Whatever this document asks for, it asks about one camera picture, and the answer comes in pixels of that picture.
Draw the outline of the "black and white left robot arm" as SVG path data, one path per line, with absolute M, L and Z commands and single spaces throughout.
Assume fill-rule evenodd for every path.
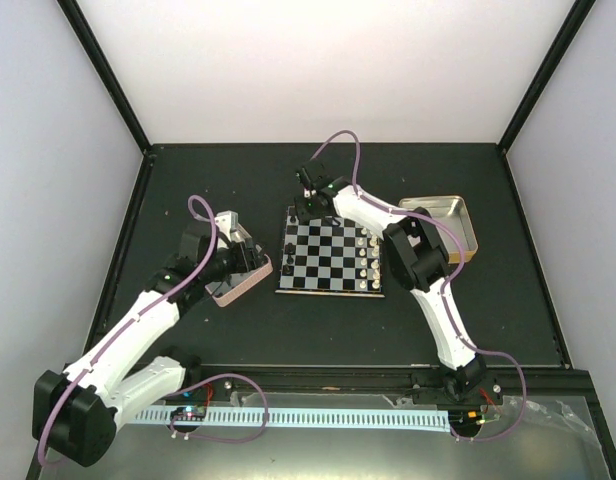
M 33 390 L 32 436 L 38 459 L 52 449 L 83 467 L 99 461 L 117 432 L 136 414 L 167 396 L 195 397 L 201 361 L 170 347 L 138 372 L 148 348 L 205 294 L 225 306 L 271 271 L 269 258 L 234 211 L 194 222 L 178 252 L 139 294 L 125 316 L 62 372 L 44 372 Z

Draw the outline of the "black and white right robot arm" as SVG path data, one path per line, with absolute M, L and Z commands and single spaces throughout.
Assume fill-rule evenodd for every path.
M 433 335 L 445 396 L 455 403 L 467 402 L 478 392 L 486 366 L 453 298 L 440 224 L 424 208 L 400 209 L 342 177 L 330 176 L 317 159 L 302 165 L 295 176 L 304 189 L 294 198 L 301 221 L 337 216 L 382 240 L 393 277 L 415 298 Z

